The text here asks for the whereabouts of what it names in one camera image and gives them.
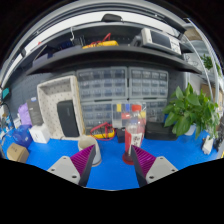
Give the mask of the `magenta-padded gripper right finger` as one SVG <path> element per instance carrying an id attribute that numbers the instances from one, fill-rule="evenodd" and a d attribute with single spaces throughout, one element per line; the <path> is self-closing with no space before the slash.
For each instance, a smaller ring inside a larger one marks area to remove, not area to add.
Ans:
<path id="1" fill-rule="evenodd" d="M 137 146 L 131 147 L 131 157 L 140 187 L 178 171 L 164 156 L 155 157 Z"/>

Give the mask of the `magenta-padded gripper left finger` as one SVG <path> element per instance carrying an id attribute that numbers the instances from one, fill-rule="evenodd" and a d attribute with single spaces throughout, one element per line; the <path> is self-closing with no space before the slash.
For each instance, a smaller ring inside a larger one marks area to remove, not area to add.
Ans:
<path id="1" fill-rule="evenodd" d="M 48 172 L 85 187 L 95 155 L 95 146 L 88 146 L 71 157 L 62 156 L 48 169 Z"/>

